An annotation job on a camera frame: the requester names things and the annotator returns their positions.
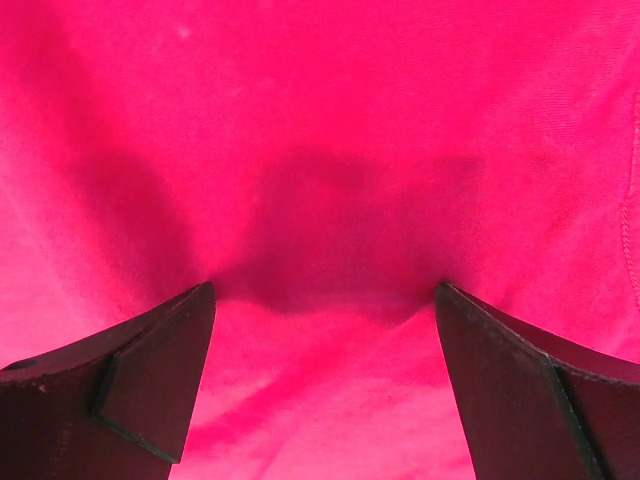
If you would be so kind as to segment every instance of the pink fabric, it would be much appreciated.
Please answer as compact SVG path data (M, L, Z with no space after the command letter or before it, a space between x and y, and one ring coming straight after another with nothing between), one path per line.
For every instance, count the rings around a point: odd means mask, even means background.
M0 0L0 364L211 279L172 479L472 479L439 280L640 360L639 17Z

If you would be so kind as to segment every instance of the fabric texture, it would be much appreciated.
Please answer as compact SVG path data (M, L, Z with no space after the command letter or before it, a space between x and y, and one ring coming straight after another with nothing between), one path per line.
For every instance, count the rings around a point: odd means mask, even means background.
M0 0L0 364L212 280L171 478L473 478L455 282L640 360L638 0Z

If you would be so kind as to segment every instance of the stitching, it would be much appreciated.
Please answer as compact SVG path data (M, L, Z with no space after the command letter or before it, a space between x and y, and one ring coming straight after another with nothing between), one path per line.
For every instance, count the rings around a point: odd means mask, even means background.
M627 264L629 280L636 297L636 306L640 310L640 283L635 272L633 255L631 252L631 238L629 235L629 204L635 194L636 175L638 174L638 163L640 163L640 92L636 95L635 105L633 109L633 150L631 153L631 179L629 181L629 189L624 199L624 203L620 210L620 224L622 231L622 251Z

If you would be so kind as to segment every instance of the bright pink cloth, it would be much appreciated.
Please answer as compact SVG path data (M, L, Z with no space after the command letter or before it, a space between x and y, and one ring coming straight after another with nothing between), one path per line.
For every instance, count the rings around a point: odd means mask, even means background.
M640 360L639 19L0 0L0 364L211 279L172 479L473 478L438 281Z

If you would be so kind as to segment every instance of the pink background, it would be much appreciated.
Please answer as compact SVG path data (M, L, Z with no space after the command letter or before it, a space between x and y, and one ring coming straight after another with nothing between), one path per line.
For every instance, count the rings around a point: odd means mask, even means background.
M0 0L0 364L213 280L172 479L460 479L447 279L640 360L638 0Z

